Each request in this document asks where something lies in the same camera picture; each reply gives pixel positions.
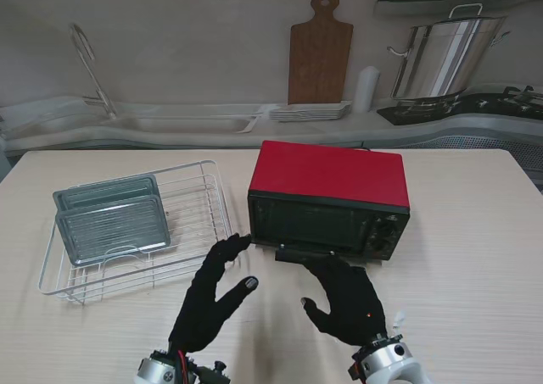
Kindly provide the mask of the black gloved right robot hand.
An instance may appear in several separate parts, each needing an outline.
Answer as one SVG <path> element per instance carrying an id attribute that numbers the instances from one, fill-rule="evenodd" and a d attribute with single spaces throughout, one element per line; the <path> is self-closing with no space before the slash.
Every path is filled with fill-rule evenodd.
<path id="1" fill-rule="evenodd" d="M 304 267 L 321 283 L 329 302 L 326 313 L 312 299 L 301 299 L 319 332 L 360 347 L 387 336 L 383 305 L 364 268 L 332 255 L 309 259 Z"/>

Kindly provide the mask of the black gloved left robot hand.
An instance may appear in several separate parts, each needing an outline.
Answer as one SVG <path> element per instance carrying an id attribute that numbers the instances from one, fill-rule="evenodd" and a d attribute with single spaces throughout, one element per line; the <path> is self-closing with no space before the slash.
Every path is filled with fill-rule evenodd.
<path id="1" fill-rule="evenodd" d="M 205 349 L 217 337 L 223 324 L 259 285 L 254 276 L 243 278 L 220 299 L 217 284 L 226 264 L 232 262 L 251 243 L 251 235 L 238 233 L 212 246 L 192 279 L 181 310 L 168 338 L 169 352 L 195 353 Z"/>

